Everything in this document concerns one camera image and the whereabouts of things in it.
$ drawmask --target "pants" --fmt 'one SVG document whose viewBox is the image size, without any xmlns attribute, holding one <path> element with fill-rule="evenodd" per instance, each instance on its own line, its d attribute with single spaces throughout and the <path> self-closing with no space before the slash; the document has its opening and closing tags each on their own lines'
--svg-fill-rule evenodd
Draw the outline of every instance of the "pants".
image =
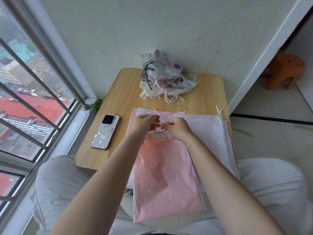
<svg viewBox="0 0 313 235">
<path fill-rule="evenodd" d="M 241 182 L 268 209 L 288 234 L 307 234 L 313 221 L 312 204 L 301 170 L 276 158 L 254 158 L 238 161 Z M 73 156 L 59 156 L 44 163 L 35 182 L 33 215 L 40 224 L 37 235 L 47 234 L 54 223 L 95 173 L 79 168 Z M 110 234 L 168 233 L 224 235 L 216 215 L 170 231 L 160 231 L 132 218 L 120 206 Z"/>
</svg>

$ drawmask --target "door frame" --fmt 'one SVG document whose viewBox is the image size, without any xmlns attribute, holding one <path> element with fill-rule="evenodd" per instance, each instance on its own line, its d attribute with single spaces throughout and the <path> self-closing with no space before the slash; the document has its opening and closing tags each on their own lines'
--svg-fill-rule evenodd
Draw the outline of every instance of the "door frame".
<svg viewBox="0 0 313 235">
<path fill-rule="evenodd" d="M 231 114 L 248 90 L 252 87 L 253 83 L 258 79 L 269 62 L 273 59 L 276 53 L 280 50 L 280 47 L 292 34 L 294 29 L 307 14 L 310 8 L 313 6 L 313 0 L 297 0 L 284 19 L 283 23 L 278 28 L 276 34 L 265 48 L 259 59 L 256 61 L 252 70 L 244 80 L 239 90 L 227 105 L 228 112 Z"/>
</svg>

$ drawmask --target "hand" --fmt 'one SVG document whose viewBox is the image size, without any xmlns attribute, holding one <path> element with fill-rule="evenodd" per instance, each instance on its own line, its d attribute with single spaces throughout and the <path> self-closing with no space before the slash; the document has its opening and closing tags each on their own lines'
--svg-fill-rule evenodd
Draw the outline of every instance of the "hand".
<svg viewBox="0 0 313 235">
<path fill-rule="evenodd" d="M 130 134 L 144 139 L 145 135 L 149 131 L 155 130 L 156 127 L 161 127 L 159 115 L 138 115 L 133 120 Z"/>
<path fill-rule="evenodd" d="M 179 141 L 184 143 L 194 133 L 189 128 L 188 123 L 183 118 L 173 118 L 162 124 L 162 129 L 166 129 Z"/>
</svg>

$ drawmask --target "person's left hand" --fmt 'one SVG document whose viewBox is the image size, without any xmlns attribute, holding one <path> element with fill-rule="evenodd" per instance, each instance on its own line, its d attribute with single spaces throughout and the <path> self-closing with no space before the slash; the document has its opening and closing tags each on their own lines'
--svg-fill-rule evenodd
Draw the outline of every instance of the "person's left hand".
<svg viewBox="0 0 313 235">
<path fill-rule="evenodd" d="M 149 131 L 155 130 L 156 127 L 161 127 L 159 115 L 138 115 L 133 119 L 130 134 L 144 139 L 145 135 Z"/>
</svg>

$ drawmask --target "pink fabric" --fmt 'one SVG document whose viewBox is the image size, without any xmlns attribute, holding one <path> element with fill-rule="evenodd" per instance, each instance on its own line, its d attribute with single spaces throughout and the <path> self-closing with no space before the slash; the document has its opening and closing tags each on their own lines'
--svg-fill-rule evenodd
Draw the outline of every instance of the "pink fabric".
<svg viewBox="0 0 313 235">
<path fill-rule="evenodd" d="M 199 211 L 205 205 L 186 147 L 147 134 L 134 165 L 134 222 Z"/>
</svg>

